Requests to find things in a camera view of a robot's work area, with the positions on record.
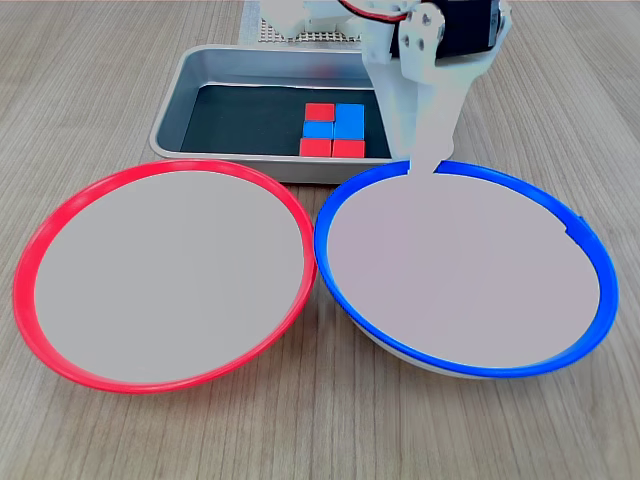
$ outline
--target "aluminum tray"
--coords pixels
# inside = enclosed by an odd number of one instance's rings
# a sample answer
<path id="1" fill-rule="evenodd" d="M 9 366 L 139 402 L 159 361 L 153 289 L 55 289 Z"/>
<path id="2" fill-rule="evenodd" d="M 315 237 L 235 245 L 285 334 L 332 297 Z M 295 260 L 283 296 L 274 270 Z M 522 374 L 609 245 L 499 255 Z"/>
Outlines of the aluminum tray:
<path id="1" fill-rule="evenodd" d="M 370 138 L 365 137 L 365 140 L 375 140 L 378 144 L 382 141 L 386 147 L 386 139 L 383 131 L 380 131 L 382 123 L 373 86 L 357 50 L 273 45 L 204 45 L 192 48 L 182 56 L 162 103 L 151 132 L 151 148 L 165 158 L 210 158 L 237 162 L 285 183 L 339 184 L 366 169 L 391 161 L 390 155 L 385 155 L 388 158 L 350 159 L 210 151 L 215 148 L 185 151 L 183 143 L 188 129 L 193 127 L 190 122 L 198 94 L 203 87 L 210 85 L 339 90 L 343 95 L 344 91 L 367 91 L 367 95 L 374 99 L 375 107 L 373 112 L 369 108 L 367 115 L 376 117 L 376 130 L 367 132 Z M 278 121 L 278 113 L 273 112 L 274 122 Z"/>

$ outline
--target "white plastic bracket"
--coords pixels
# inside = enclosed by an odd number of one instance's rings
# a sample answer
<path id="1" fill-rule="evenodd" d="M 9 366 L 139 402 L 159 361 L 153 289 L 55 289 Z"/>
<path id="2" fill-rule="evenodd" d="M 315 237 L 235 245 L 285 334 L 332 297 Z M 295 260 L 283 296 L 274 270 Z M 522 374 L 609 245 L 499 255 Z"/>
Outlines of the white plastic bracket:
<path id="1" fill-rule="evenodd" d="M 336 30 L 360 35 L 357 30 L 360 24 L 349 23 L 354 15 L 337 0 L 261 0 L 260 15 L 285 38 L 296 38 L 304 32 Z"/>
<path id="2" fill-rule="evenodd" d="M 381 60 L 389 51 L 376 28 L 392 25 L 367 20 L 363 62 L 376 91 L 391 156 L 411 160 L 411 172 L 432 173 L 453 153 L 453 133 L 474 80 L 495 59 L 511 28 L 510 9 L 501 0 L 501 25 L 494 47 L 484 53 L 436 60 L 446 28 L 442 12 L 431 3 L 413 5 L 400 22 L 400 58 Z"/>

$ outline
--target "red block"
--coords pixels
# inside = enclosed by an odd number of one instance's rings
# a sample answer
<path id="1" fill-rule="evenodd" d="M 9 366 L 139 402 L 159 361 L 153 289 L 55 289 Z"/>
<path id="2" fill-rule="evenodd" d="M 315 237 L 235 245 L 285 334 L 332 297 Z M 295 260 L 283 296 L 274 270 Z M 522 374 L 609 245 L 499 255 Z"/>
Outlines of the red block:
<path id="1" fill-rule="evenodd" d="M 330 157 L 331 140 L 324 138 L 303 138 L 300 140 L 301 157 Z"/>
<path id="2" fill-rule="evenodd" d="M 364 140 L 334 140 L 333 157 L 364 158 Z"/>
<path id="3" fill-rule="evenodd" d="M 333 103 L 307 103 L 304 119 L 307 122 L 335 122 L 336 106 Z"/>

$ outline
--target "white grid panel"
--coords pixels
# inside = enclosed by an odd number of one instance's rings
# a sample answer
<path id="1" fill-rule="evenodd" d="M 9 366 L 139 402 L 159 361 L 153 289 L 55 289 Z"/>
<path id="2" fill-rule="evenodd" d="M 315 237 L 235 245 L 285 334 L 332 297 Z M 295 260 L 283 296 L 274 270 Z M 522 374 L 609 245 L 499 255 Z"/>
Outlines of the white grid panel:
<path id="1" fill-rule="evenodd" d="M 260 39 L 261 43 L 283 43 L 283 42 L 351 42 L 359 43 L 360 37 L 347 37 L 340 32 L 329 33 L 308 33 L 303 32 L 296 38 L 285 38 L 274 30 L 264 19 L 260 23 Z"/>

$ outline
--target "blue bowl rim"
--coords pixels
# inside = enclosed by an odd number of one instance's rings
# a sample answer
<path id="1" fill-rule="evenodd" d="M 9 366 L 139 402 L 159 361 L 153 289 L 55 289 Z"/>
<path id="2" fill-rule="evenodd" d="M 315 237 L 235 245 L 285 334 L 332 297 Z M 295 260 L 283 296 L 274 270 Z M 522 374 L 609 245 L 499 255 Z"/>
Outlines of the blue bowl rim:
<path id="1" fill-rule="evenodd" d="M 361 328 L 391 349 L 418 362 L 459 375 L 483 378 L 518 378 L 549 373 L 577 362 L 591 353 L 604 340 L 613 326 L 618 310 L 618 281 L 605 246 L 587 222 L 553 196 L 523 180 L 486 167 L 451 160 L 441 162 L 435 173 L 462 175 L 497 183 L 535 201 L 564 223 L 567 235 L 582 248 L 593 264 L 600 283 L 598 310 L 591 325 L 576 343 L 548 360 L 521 367 L 488 368 L 450 362 L 427 355 L 386 335 L 360 315 L 340 292 L 329 267 L 327 240 L 331 223 L 338 209 L 351 195 L 373 183 L 406 175 L 409 166 L 408 160 L 390 162 L 352 177 L 329 196 L 318 213 L 314 232 L 314 249 L 318 270 L 336 301 Z"/>

